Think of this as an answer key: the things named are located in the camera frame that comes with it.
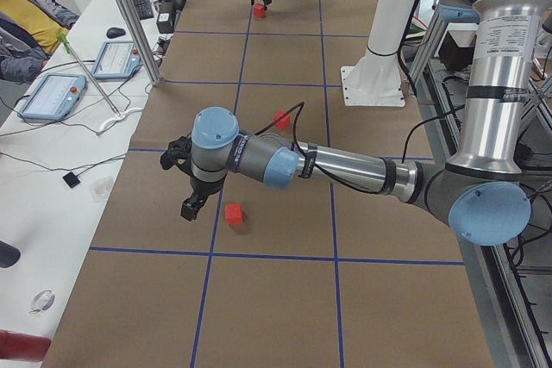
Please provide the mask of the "red block moved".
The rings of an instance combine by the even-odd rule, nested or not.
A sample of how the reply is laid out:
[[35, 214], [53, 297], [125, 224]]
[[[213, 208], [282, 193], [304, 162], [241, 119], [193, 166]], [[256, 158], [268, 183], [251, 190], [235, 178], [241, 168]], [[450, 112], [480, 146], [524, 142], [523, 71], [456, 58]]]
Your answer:
[[253, 15], [256, 19], [264, 19], [267, 15], [267, 9], [263, 4], [256, 3], [253, 7]]
[[240, 226], [245, 222], [245, 215], [240, 203], [228, 203], [224, 209], [224, 219], [226, 223], [233, 226]]
[[291, 116], [283, 110], [278, 111], [273, 120], [275, 121], [275, 127], [279, 130], [286, 130], [291, 124]]

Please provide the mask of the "brown cardboard table cover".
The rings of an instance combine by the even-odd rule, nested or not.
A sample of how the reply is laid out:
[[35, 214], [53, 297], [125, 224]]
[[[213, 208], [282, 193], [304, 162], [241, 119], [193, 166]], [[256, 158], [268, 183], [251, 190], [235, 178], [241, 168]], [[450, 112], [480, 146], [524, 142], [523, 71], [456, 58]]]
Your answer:
[[490, 367], [454, 235], [378, 190], [303, 178], [282, 144], [225, 157], [195, 221], [167, 144], [196, 114], [253, 134], [304, 109], [298, 138], [398, 159], [419, 118], [348, 107], [340, 68], [362, 53], [378, 0], [189, 0], [45, 359], [47, 367]]

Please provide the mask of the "black computer mouse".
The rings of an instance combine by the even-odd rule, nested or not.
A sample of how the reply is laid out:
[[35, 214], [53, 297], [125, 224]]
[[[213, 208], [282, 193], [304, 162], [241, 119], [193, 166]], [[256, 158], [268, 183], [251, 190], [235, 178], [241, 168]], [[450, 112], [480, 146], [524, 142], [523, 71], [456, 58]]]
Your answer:
[[122, 37], [125, 34], [126, 34], [126, 31], [123, 28], [117, 28], [117, 27], [108, 28], [106, 31], [106, 37], [108, 39], [115, 39], [118, 37]]

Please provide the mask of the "aluminium frame post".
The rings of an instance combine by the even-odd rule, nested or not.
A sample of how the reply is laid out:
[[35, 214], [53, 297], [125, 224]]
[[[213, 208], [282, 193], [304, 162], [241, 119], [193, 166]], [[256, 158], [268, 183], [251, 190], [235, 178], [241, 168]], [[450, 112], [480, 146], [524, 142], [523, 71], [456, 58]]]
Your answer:
[[118, 9], [122, 14], [130, 35], [137, 46], [143, 66], [150, 79], [150, 84], [156, 86], [161, 81], [160, 70], [157, 66], [154, 55], [150, 49], [146, 33], [141, 25], [138, 13], [132, 0], [116, 0]]

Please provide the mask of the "metal rod green tip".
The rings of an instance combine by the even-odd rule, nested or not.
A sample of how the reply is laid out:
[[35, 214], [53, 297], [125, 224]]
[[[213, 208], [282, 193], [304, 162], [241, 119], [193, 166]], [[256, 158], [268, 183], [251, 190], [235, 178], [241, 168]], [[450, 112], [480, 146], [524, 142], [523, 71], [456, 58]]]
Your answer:
[[92, 84], [96, 87], [97, 91], [100, 93], [102, 98], [105, 100], [105, 102], [110, 106], [111, 110], [115, 115], [120, 115], [118, 108], [115, 106], [115, 104], [111, 101], [111, 99], [108, 97], [102, 86], [99, 84], [99, 82], [93, 77], [91, 71], [88, 69], [88, 67], [85, 65], [84, 61], [78, 56], [78, 54], [73, 50], [72, 46], [70, 45], [68, 39], [64, 34], [58, 34], [57, 35], [58, 41], [64, 46], [65, 50], [77, 61], [77, 63], [80, 65], [82, 70], [85, 73], [85, 76], [92, 82]]

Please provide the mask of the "black keyboard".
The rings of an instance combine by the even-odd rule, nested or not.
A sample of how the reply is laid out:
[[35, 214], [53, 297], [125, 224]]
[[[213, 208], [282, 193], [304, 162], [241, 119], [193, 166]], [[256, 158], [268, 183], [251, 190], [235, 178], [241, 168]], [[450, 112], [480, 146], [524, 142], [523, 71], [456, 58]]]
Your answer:
[[132, 0], [140, 20], [147, 20], [154, 17], [154, 11], [150, 0]]

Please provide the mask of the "black power brick box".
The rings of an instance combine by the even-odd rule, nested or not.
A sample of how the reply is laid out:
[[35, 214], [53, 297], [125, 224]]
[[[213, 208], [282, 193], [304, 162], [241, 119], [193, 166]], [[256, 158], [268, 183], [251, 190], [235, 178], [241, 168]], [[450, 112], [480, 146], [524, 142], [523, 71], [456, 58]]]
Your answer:
[[178, 23], [183, 0], [161, 0], [158, 2], [157, 29], [160, 34], [172, 34]]

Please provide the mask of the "near teach pendant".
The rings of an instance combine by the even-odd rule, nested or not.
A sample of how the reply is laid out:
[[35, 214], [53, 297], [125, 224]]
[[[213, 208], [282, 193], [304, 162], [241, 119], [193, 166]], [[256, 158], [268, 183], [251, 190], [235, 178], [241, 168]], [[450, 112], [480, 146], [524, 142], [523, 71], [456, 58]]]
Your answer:
[[61, 121], [77, 105], [86, 87], [87, 79], [83, 75], [46, 75], [18, 111], [18, 116], [26, 121]]

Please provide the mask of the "teach pendant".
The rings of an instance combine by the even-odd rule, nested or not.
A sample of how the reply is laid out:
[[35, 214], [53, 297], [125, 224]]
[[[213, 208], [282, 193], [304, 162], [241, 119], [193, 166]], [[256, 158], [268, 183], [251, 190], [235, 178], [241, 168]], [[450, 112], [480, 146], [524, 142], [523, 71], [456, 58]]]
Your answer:
[[18, 116], [26, 121], [61, 121], [77, 105], [86, 87], [87, 79], [83, 75], [46, 75], [18, 111]]
[[99, 80], [123, 80], [140, 65], [141, 57], [133, 41], [106, 41], [91, 73]]

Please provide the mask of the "small black square pad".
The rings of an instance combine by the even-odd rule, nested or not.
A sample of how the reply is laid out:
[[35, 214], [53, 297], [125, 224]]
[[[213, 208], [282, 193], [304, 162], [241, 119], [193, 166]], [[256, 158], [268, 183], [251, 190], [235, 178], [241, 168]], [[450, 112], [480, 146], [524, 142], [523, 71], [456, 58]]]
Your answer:
[[77, 185], [81, 183], [81, 180], [74, 172], [68, 172], [62, 177], [63, 181], [66, 183], [66, 185], [73, 189]]

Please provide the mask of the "far teach pendant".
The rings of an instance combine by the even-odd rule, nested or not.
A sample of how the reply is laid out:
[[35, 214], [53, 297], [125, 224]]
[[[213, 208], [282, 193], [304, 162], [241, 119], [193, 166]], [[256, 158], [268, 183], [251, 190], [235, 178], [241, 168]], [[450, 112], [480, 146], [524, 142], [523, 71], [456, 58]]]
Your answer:
[[133, 41], [106, 41], [91, 73], [99, 80], [123, 80], [140, 65], [141, 57]]

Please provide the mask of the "red cylinder object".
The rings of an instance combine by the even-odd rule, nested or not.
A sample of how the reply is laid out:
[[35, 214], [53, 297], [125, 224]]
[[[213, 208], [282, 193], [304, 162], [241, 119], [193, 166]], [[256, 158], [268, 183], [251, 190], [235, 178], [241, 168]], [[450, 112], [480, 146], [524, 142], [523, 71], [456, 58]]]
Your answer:
[[1, 359], [41, 362], [51, 346], [48, 337], [1, 330]]

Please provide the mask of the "seated person yellow shirt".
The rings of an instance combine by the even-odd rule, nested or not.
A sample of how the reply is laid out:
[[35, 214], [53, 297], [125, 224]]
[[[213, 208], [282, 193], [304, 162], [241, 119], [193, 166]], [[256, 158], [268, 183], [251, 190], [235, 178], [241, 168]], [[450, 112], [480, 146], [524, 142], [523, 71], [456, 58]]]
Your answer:
[[33, 82], [78, 19], [56, 0], [1, 0], [1, 79]]

